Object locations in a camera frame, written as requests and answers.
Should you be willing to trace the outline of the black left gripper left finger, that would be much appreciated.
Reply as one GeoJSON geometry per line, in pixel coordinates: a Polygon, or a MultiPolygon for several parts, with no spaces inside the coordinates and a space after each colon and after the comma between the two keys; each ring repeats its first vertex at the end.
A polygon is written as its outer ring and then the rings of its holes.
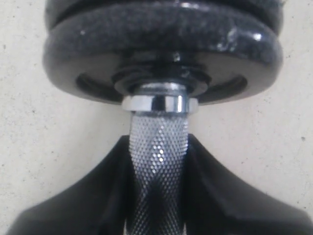
{"type": "Polygon", "coordinates": [[[129,136],[84,178],[35,205],[14,221],[9,235],[121,235],[134,204],[129,136]]]}

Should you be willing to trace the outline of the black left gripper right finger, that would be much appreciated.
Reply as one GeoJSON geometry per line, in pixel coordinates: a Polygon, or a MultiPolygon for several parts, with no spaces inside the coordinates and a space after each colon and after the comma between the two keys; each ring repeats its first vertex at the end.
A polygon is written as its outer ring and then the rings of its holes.
{"type": "Polygon", "coordinates": [[[188,235],[311,235],[302,210],[249,185],[189,135],[183,211],[188,235]]]}

